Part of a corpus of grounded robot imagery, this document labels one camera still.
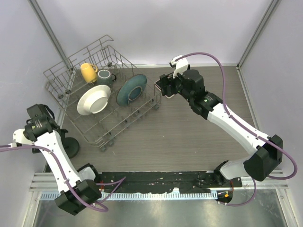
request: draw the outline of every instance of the wood grain surface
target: wood grain surface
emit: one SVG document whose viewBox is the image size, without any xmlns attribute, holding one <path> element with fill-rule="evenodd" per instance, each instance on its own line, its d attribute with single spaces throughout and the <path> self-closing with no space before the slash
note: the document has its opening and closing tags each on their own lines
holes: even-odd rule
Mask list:
<svg viewBox="0 0 303 227">
<path fill-rule="evenodd" d="M 222 97 L 219 67 L 198 67 L 206 90 Z M 141 68 L 153 81 L 171 68 Z M 253 125 L 236 67 L 225 67 L 227 104 Z M 158 110 L 132 124 L 117 136 L 106 152 L 92 148 L 65 118 L 63 128 L 80 143 L 80 152 L 71 161 L 76 168 L 86 163 L 102 171 L 195 171 L 213 170 L 225 160 L 235 160 L 247 153 L 230 135 L 196 115 L 180 95 L 162 97 Z"/>
</svg>

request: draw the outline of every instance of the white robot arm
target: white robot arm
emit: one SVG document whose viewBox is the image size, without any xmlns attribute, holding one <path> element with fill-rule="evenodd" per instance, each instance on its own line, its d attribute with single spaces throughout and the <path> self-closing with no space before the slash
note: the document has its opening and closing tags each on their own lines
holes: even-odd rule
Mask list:
<svg viewBox="0 0 303 227">
<path fill-rule="evenodd" d="M 251 176 L 255 180 L 263 181 L 282 162 L 282 153 L 266 142 L 258 139 L 258 136 L 270 140 L 282 148 L 282 140 L 277 135 L 272 138 L 267 134 L 255 129 L 230 108 L 226 112 L 222 100 L 213 93 L 205 90 L 203 77 L 197 70 L 191 70 L 186 58 L 182 55 L 174 58 L 169 64 L 176 67 L 171 75 L 160 76 L 160 87 L 162 95 L 180 94 L 188 102 L 191 109 L 206 120 L 216 124 L 235 140 L 237 140 L 247 151 L 246 158 L 236 161 L 225 161 L 220 164 L 214 173 L 217 173 L 217 182 L 223 183 L 241 176 Z M 239 121 L 244 127 L 253 131 L 257 136 L 252 136 L 243 126 L 233 120 L 230 115 Z"/>
<path fill-rule="evenodd" d="M 55 199 L 55 202 L 62 210 L 76 215 L 86 206 L 73 195 L 66 181 L 85 203 L 92 204 L 101 198 L 101 192 L 96 185 L 96 183 L 100 183 L 100 176 L 94 166 L 89 163 L 78 170 L 74 168 L 62 144 L 62 135 L 67 131 L 60 129 L 54 121 L 54 117 L 49 115 L 49 108 L 46 107 L 39 104 L 27 109 L 31 119 L 27 121 L 24 129 L 14 132 L 14 142 L 35 145 L 51 151 L 40 149 L 58 185 L 60 196 Z M 57 157 L 66 179 L 63 178 L 53 155 Z"/>
</svg>

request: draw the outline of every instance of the plate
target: plate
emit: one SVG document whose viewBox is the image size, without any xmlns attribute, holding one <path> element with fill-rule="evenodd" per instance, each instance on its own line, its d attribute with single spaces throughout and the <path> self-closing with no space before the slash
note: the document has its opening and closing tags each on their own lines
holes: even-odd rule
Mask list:
<svg viewBox="0 0 303 227">
<path fill-rule="evenodd" d="M 107 106 L 109 97 L 109 86 L 95 86 L 82 95 L 77 105 L 77 111 L 81 115 L 97 114 Z"/>
<path fill-rule="evenodd" d="M 120 88 L 117 95 L 117 103 L 120 106 L 126 106 L 136 100 L 144 91 L 147 84 L 147 78 L 143 74 L 137 74 L 131 77 Z"/>
</svg>

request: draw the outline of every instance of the white bowl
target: white bowl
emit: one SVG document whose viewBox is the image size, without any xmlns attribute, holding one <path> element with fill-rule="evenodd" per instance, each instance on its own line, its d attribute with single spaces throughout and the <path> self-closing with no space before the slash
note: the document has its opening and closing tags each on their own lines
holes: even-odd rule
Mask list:
<svg viewBox="0 0 303 227">
<path fill-rule="evenodd" d="M 107 106 L 109 97 L 109 86 L 95 86 L 81 97 L 77 105 L 77 111 L 81 115 L 97 114 Z"/>
</svg>

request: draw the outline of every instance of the metal wire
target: metal wire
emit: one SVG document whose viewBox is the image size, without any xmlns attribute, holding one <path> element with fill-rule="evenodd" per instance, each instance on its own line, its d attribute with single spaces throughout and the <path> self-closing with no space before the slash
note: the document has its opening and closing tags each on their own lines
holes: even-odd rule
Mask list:
<svg viewBox="0 0 303 227">
<path fill-rule="evenodd" d="M 110 46 L 108 42 L 111 41 L 113 39 L 105 35 L 44 72 L 48 79 L 46 89 L 65 116 L 87 143 L 100 148 L 111 143 L 113 138 L 147 115 L 153 107 L 157 109 L 161 100 L 160 91 L 147 78 L 146 89 L 139 98 L 126 107 L 116 103 L 120 87 L 140 70 Z M 94 86 L 86 83 L 81 75 L 80 66 L 85 62 L 96 65 L 99 70 L 107 69 L 117 77 L 107 107 L 98 114 L 88 116 L 77 112 L 79 99 Z"/>
</svg>

